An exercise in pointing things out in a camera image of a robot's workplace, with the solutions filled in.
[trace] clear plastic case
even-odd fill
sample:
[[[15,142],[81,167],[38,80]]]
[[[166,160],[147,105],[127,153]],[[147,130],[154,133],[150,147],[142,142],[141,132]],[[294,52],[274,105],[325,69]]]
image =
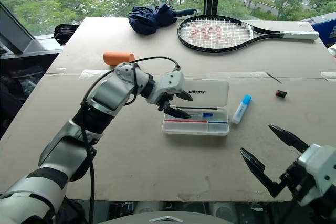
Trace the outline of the clear plastic case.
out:
[[[225,80],[186,79],[184,90],[194,101],[174,98],[172,105],[190,114],[190,119],[164,115],[162,129],[167,134],[219,135],[229,133],[227,104],[228,82]]]

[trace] umbrella handle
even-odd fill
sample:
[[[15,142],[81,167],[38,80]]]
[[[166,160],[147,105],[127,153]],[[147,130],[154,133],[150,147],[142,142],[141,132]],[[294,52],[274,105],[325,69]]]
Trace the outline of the umbrella handle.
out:
[[[187,16],[187,15],[193,15],[196,9],[194,8],[189,8],[189,9],[184,9],[184,10],[177,10],[175,17],[182,17],[182,16]]]

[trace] small red object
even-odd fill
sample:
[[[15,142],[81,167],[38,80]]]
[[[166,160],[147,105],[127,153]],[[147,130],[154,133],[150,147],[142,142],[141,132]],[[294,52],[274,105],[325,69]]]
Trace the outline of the small red object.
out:
[[[281,91],[281,90],[277,90],[277,91],[275,92],[275,95],[276,95],[277,97],[282,97],[282,98],[285,98],[286,94],[287,94],[287,92],[284,92],[284,91]]]

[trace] red stripe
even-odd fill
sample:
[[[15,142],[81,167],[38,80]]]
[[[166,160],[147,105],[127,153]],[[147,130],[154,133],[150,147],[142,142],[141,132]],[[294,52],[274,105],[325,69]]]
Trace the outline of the red stripe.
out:
[[[197,120],[168,120],[168,119],[165,119],[165,122],[207,123],[208,121],[197,121]]]

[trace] racket strings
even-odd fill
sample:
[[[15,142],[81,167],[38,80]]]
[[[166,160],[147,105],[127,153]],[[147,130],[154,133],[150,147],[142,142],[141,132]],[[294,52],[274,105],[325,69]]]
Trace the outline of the racket strings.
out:
[[[192,19],[180,29],[180,37],[189,44],[213,49],[240,45],[250,36],[247,27],[222,18]]]

